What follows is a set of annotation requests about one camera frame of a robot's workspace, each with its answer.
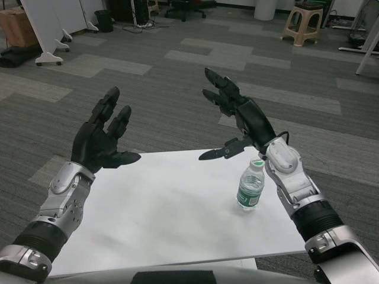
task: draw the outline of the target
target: office floor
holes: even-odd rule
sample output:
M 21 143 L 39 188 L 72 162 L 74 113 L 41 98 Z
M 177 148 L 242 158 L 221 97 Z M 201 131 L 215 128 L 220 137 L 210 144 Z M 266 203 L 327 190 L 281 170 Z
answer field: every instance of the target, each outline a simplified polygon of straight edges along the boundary
M 294 48 L 278 39 L 287 15 L 270 22 L 242 9 L 207 15 L 185 23 L 156 17 L 170 27 L 141 34 L 86 33 L 74 38 L 70 53 L 56 53 L 62 66 L 30 61 L 0 70 L 0 247 L 36 214 L 78 128 L 112 86 L 121 89 L 117 109 L 133 109 L 121 150 L 209 149 L 240 137 L 201 94 L 212 88 L 204 77 L 210 66 L 255 98 L 277 132 L 290 131 L 309 175 L 379 256 L 378 61 L 356 76 L 362 57 L 337 50 L 346 41 L 341 30 L 322 30 L 316 45 Z M 305 254 L 256 262 L 259 269 L 313 274 Z

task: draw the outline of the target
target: robotic arm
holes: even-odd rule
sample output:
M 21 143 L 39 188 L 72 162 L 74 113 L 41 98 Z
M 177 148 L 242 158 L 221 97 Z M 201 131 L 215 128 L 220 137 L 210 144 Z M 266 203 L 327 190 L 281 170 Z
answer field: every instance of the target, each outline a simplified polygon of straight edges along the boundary
M 244 137 L 230 140 L 222 149 L 204 153 L 200 160 L 228 159 L 253 145 L 266 160 L 266 171 L 277 184 L 278 196 L 317 265 L 316 279 L 332 284 L 379 283 L 378 265 L 306 175 L 296 149 L 281 134 L 275 134 L 257 104 L 241 96 L 228 77 L 223 78 L 210 69 L 205 74 L 219 93 L 204 90 L 203 94 L 222 113 L 236 117 Z M 116 168 L 140 158 L 136 153 L 117 151 L 117 141 L 125 133 L 131 115 L 129 106 L 112 120 L 107 133 L 103 130 L 118 96 L 119 90 L 113 88 L 98 102 L 92 117 L 75 137 L 71 162 L 50 183 L 48 198 L 38 216 L 12 245 L 0 251 L 1 284 L 43 283 L 52 262 L 82 221 L 94 173 L 102 167 Z
M 117 151 L 118 139 L 125 133 L 131 108 L 125 106 L 104 132 L 117 104 L 120 91 L 114 87 L 92 111 L 77 133 L 71 162 L 67 162 L 49 186 L 49 195 L 38 216 L 0 251 L 0 283 L 43 283 L 52 262 L 83 218 L 83 206 L 100 168 L 117 168 L 139 160 L 136 153 Z
M 277 184 L 277 193 L 286 212 L 306 242 L 306 251 L 317 265 L 315 277 L 331 284 L 379 283 L 379 267 L 352 229 L 345 225 L 304 172 L 303 159 L 280 135 L 276 136 L 267 117 L 239 88 L 209 68 L 208 80 L 219 94 L 203 90 L 204 96 L 218 105 L 223 114 L 236 117 L 243 140 L 233 139 L 220 150 L 204 153 L 208 160 L 235 156 L 253 145 L 266 160 L 267 174 Z

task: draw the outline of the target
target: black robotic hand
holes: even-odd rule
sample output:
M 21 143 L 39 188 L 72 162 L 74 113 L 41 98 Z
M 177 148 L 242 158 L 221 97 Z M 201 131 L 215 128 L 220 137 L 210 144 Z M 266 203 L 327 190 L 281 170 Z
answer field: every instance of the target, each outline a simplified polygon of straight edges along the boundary
M 103 99 L 100 99 L 92 111 L 88 122 L 78 131 L 72 146 L 71 161 L 79 163 L 96 173 L 102 167 L 115 169 L 122 164 L 132 164 L 141 156 L 137 153 L 117 151 L 118 139 L 126 131 L 131 115 L 130 106 L 125 106 L 115 117 L 105 133 L 104 123 L 107 122 L 117 104 L 120 90 L 113 87 Z
M 211 160 L 219 157 L 231 158 L 243 152 L 246 146 L 253 145 L 260 150 L 267 142 L 276 137 L 265 114 L 250 98 L 242 96 L 235 83 L 228 77 L 222 78 L 210 68 L 205 69 L 207 79 L 219 89 L 219 94 L 203 90 L 204 96 L 220 107 L 223 114 L 236 117 L 238 129 L 244 133 L 242 140 L 234 138 L 220 150 L 212 150 L 200 156 L 200 160 Z

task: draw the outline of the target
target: beige stool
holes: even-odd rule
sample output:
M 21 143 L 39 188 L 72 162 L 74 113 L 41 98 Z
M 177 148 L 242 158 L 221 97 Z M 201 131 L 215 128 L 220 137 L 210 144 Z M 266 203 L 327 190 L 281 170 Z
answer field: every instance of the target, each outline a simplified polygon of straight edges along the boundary
M 149 5 L 149 19 L 152 11 L 156 11 L 159 14 L 159 6 L 158 6 L 158 0 L 155 0 L 155 4 L 150 6 Z
M 292 25 L 292 18 L 294 14 L 298 12 L 301 15 L 301 22 Z M 319 36 L 319 30 L 322 22 L 323 5 L 316 3 L 304 3 L 297 4 L 292 9 L 290 16 L 288 17 L 285 25 L 283 36 L 291 36 L 294 38 L 294 46 L 303 46 L 305 40 L 314 38 L 314 43 L 317 43 L 317 37 Z M 319 22 L 317 27 L 309 27 L 310 19 L 319 15 Z

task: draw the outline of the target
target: water bottle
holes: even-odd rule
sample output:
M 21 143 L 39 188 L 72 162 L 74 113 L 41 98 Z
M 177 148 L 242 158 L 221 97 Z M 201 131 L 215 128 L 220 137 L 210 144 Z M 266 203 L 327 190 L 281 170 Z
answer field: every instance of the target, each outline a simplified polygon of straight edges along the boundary
M 265 162 L 263 160 L 253 159 L 250 161 L 250 166 L 241 176 L 237 201 L 245 211 L 253 210 L 261 197 L 265 186 L 264 166 Z

